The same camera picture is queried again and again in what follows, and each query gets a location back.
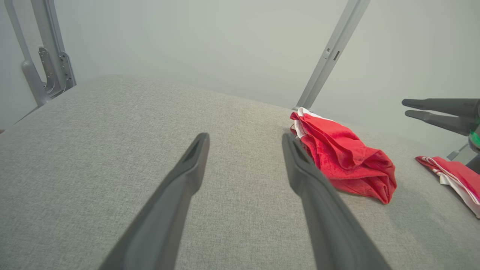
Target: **fabric texture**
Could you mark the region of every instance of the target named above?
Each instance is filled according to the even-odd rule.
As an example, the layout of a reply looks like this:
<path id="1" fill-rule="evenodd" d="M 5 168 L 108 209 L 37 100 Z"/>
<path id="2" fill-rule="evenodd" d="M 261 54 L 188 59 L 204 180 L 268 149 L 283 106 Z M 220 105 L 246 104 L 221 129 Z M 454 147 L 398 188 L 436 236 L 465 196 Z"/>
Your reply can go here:
<path id="1" fill-rule="evenodd" d="M 281 146 L 291 113 L 144 77 L 73 87 L 0 135 L 0 269 L 97 269 L 200 132 L 176 269 L 315 269 Z M 388 205 L 340 192 L 391 267 L 478 268 L 477 218 L 414 160 L 435 150 L 343 125 L 396 166 Z"/>
<path id="2" fill-rule="evenodd" d="M 291 131 L 335 188 L 390 202 L 396 189 L 395 166 L 383 151 L 365 146 L 347 127 L 305 108 L 290 119 Z"/>
<path id="3" fill-rule="evenodd" d="M 457 161 L 425 156 L 415 159 L 437 174 L 440 177 L 440 184 L 451 186 L 480 219 L 480 175 Z"/>

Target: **white stripe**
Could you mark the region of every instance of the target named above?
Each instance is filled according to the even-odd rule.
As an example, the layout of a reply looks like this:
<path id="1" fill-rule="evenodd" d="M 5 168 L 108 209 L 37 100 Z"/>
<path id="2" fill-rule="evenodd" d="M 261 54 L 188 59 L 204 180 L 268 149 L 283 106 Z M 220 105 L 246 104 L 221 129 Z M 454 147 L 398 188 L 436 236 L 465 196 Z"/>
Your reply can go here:
<path id="1" fill-rule="evenodd" d="M 455 190 L 455 192 L 462 198 L 468 208 L 470 208 L 472 212 L 475 213 L 477 219 L 480 219 L 480 205 L 475 204 L 475 202 L 470 199 L 470 196 L 467 194 L 463 187 L 457 185 L 452 178 L 450 178 L 444 173 L 440 173 L 440 183 L 451 186 L 452 189 Z"/>
<path id="2" fill-rule="evenodd" d="M 431 164 L 431 165 L 434 165 L 436 166 L 437 168 L 439 168 L 440 170 L 443 171 L 444 174 L 446 174 L 446 176 L 448 176 L 450 179 L 452 179 L 457 185 L 459 185 L 460 187 L 462 187 L 463 189 L 465 189 L 465 191 L 468 193 L 468 195 L 472 198 L 473 202 L 476 204 L 476 205 L 480 205 L 480 202 L 479 200 L 477 199 L 477 197 L 475 196 L 475 194 L 473 194 L 468 188 L 466 188 L 459 180 L 456 176 L 454 176 L 453 174 L 451 174 L 449 171 L 445 170 L 444 168 L 442 168 L 440 165 L 438 165 L 438 163 L 432 159 L 432 158 L 428 158 L 427 157 L 427 161 Z"/>
<path id="3" fill-rule="evenodd" d="M 303 128 L 303 124 L 300 120 L 293 120 L 293 126 L 295 127 L 298 138 L 302 138 L 305 136 L 305 134 L 308 134 L 308 132 Z"/>
<path id="4" fill-rule="evenodd" d="M 297 113 L 299 114 L 299 116 L 303 116 L 304 114 L 308 114 L 308 115 L 313 116 L 313 117 L 317 117 L 317 118 L 321 118 L 321 119 L 325 119 L 325 120 L 329 120 L 329 121 L 335 122 L 335 121 L 333 121 L 333 120 L 331 120 L 331 119 L 324 118 L 324 117 L 322 117 L 322 116 L 320 116 L 320 115 L 317 115 L 317 114 L 315 114 L 315 113 L 307 110 L 307 109 L 304 108 L 304 107 L 300 107 L 299 110 L 297 111 Z"/>

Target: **gray fabric surface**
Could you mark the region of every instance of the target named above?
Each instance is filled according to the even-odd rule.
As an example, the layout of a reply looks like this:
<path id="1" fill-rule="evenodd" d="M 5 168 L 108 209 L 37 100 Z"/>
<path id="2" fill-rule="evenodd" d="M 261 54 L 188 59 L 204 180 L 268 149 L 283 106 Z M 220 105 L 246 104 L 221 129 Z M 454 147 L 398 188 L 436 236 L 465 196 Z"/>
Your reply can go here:
<path id="1" fill-rule="evenodd" d="M 177 269 L 314 269 L 281 136 L 292 111 L 109 76 L 79 85 L 0 135 L 0 269 L 95 269 L 200 132 L 211 136 Z M 413 142 L 347 125 L 396 165 L 389 205 L 341 193 L 394 269 L 476 269 L 479 221 Z"/>

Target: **gray metal bracket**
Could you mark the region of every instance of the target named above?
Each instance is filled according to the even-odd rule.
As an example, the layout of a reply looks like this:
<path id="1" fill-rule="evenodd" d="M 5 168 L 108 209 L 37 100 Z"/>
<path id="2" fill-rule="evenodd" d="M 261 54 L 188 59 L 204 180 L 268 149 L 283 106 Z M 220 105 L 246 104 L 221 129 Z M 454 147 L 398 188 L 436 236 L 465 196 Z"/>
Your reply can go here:
<path id="1" fill-rule="evenodd" d="M 40 55 L 43 69 L 45 71 L 45 75 L 47 76 L 45 91 L 50 97 L 55 97 L 62 92 L 62 89 L 60 88 L 59 79 L 55 73 L 55 68 L 53 67 L 52 58 L 45 48 L 39 48 L 38 54 Z"/>
<path id="2" fill-rule="evenodd" d="M 72 65 L 68 55 L 65 53 L 65 48 L 61 39 L 55 5 L 53 0 L 31 0 L 40 36 L 42 37 L 42 42 L 44 44 L 44 48 L 39 49 L 42 65 L 45 74 L 47 75 L 47 83 L 44 85 L 28 51 L 27 43 L 20 27 L 20 22 L 18 21 L 13 2 L 12 0 L 4 0 L 4 3 L 13 30 L 17 36 L 18 44 L 20 45 L 25 58 L 25 61 L 23 61 L 21 65 L 22 71 L 37 105 L 41 107 L 49 102 L 52 97 L 55 97 L 76 85 L 75 77 L 72 72 Z"/>
<path id="3" fill-rule="evenodd" d="M 75 82 L 75 77 L 73 76 L 72 64 L 70 64 L 70 58 L 66 52 L 61 51 L 59 55 L 59 59 L 60 59 L 63 75 L 65 76 L 65 89 L 70 89 L 75 85 L 77 85 L 77 83 Z"/>

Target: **crumpled red fabric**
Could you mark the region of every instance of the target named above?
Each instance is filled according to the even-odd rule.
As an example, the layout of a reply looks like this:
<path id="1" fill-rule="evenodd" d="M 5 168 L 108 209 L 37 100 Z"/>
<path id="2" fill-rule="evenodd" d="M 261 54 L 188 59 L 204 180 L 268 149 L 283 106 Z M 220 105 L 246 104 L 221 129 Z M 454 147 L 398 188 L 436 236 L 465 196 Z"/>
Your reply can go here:
<path id="1" fill-rule="evenodd" d="M 291 131 L 335 188 L 390 202 L 396 189 L 395 166 L 383 151 L 365 146 L 347 127 L 305 108 L 290 118 Z"/>

